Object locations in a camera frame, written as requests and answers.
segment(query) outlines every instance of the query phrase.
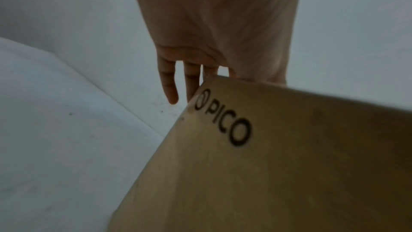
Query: cardboard box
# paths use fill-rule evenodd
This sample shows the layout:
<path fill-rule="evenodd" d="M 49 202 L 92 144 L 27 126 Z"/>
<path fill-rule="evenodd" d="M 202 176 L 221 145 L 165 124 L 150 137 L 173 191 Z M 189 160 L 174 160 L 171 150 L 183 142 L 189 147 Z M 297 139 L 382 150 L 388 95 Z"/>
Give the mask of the cardboard box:
<path fill-rule="evenodd" d="M 408 112 L 211 78 L 109 231 L 410 232 L 411 135 Z"/>

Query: skin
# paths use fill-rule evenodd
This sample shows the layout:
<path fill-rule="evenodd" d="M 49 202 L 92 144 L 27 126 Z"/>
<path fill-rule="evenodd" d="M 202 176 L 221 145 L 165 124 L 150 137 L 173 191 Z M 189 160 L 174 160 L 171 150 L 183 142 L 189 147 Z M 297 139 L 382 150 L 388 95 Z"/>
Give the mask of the skin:
<path fill-rule="evenodd" d="M 138 0 L 157 50 L 163 90 L 179 97 L 175 64 L 183 61 L 189 101 L 203 75 L 286 83 L 298 0 Z"/>

